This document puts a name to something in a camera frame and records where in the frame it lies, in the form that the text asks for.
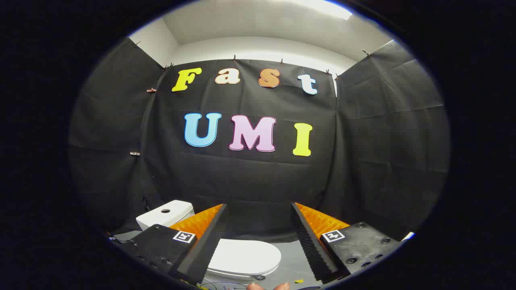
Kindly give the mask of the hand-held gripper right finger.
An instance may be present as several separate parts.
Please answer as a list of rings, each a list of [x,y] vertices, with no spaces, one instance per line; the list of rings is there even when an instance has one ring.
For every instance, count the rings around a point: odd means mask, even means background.
[[[291,203],[291,222],[313,275],[321,282],[372,267],[402,244],[365,222],[347,224],[299,203]]]

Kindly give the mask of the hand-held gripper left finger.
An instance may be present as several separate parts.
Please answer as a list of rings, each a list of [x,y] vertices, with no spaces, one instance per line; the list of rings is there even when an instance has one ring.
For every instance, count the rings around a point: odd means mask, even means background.
[[[229,211],[219,204],[172,226],[154,224],[117,249],[143,268],[170,281],[196,286],[225,233]]]

